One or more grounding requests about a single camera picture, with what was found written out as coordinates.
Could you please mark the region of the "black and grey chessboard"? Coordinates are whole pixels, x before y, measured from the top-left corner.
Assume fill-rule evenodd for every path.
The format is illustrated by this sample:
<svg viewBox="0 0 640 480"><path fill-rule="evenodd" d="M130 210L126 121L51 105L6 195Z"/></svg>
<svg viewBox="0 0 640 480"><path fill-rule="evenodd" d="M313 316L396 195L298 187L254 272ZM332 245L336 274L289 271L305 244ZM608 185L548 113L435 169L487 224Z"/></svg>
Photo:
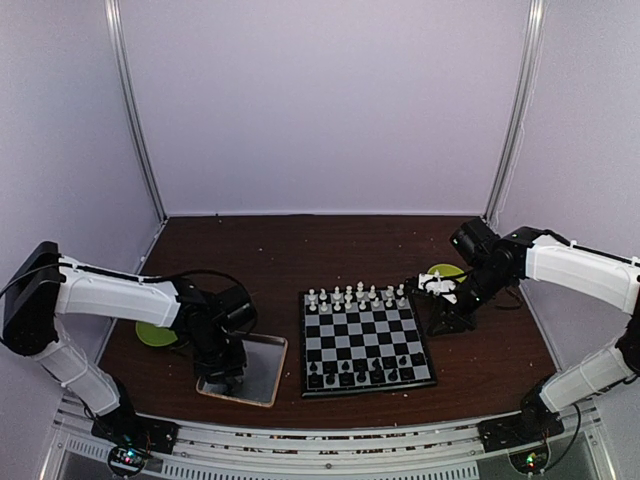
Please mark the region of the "black and grey chessboard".
<svg viewBox="0 0 640 480"><path fill-rule="evenodd" d="M395 391L437 384L437 377L429 354L425 335L414 309L413 301L404 295L406 305L399 308L396 295L398 286L394 286L394 297L386 298L387 287L377 289L359 283L333 290L315 290L313 288L301 292L298 296L300 309L300 363L301 363L301 396L304 398L324 398L361 393ZM378 298L380 306L372 308L372 301ZM385 302L393 300L393 307L387 308ZM423 362L412 363L411 355L421 353ZM400 356L406 357L404 366L398 364ZM370 373L372 361L378 358L384 371L385 380L380 384L372 384ZM349 370L341 371L341 364L347 361ZM361 361L363 369L356 371L354 362ZM318 370L312 372L312 362ZM333 371L325 373L323 364L331 362ZM403 380L401 370L412 368L414 378ZM389 379L392 370L396 370L398 378ZM322 386L310 389L308 377L316 373L322 376ZM339 375L349 373L352 384L341 387ZM327 374L335 375L335 383L325 383Z"/></svg>

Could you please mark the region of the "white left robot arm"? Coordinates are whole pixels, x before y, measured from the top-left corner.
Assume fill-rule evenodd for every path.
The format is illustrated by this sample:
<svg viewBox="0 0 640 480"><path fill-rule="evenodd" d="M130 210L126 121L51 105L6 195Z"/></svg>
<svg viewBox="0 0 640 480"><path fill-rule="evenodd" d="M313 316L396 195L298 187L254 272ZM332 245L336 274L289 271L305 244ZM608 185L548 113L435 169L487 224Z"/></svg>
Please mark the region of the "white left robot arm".
<svg viewBox="0 0 640 480"><path fill-rule="evenodd" d="M79 397L96 420L123 444L144 433L124 385L90 361L57 317L87 314L146 323L185 337L193 348L195 376L231 390L247 365L239 328L255 322L246 288L211 293L191 273L139 276L83 264L43 241L2 289L1 342L38 362L60 385Z"/></svg>

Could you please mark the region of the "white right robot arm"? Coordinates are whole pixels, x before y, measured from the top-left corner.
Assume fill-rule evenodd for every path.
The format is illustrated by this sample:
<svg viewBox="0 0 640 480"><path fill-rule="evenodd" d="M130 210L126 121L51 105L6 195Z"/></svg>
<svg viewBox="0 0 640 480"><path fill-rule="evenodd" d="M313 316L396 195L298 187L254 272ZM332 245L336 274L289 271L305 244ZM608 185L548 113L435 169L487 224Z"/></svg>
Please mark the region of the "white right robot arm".
<svg viewBox="0 0 640 480"><path fill-rule="evenodd" d="M629 317L622 335L580 363L539 382L522 400L512 430L530 442L575 402L639 376L639 261L580 246L549 230L523 226L500 236L480 217L460 226L451 244L469 266L461 275L421 274L417 289L439 299L431 336L473 330L475 312L524 280L567 288Z"/></svg>

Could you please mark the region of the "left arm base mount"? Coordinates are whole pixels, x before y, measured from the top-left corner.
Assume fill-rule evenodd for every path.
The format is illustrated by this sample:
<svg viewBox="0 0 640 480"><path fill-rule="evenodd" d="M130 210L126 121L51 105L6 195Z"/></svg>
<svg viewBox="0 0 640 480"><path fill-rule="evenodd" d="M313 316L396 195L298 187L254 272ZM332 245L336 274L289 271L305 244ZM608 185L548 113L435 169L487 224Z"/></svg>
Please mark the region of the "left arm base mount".
<svg viewBox="0 0 640 480"><path fill-rule="evenodd" d="M140 417L133 434L116 434L102 420L94 420L91 434L114 444L107 454L107 466L118 477L142 472L155 454L171 454L179 426L170 421Z"/></svg>

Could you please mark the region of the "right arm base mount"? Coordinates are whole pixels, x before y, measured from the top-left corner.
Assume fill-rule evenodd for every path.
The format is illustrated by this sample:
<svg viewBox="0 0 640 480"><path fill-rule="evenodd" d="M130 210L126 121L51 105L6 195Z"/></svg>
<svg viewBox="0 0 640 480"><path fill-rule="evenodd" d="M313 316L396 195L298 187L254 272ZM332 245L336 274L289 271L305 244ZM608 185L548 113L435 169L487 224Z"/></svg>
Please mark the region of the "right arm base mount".
<svg viewBox="0 0 640 480"><path fill-rule="evenodd" d="M485 420L477 428L486 453L506 453L511 466L529 476L541 474L550 465L548 441L565 431L560 420L541 430L530 429L519 414Z"/></svg>

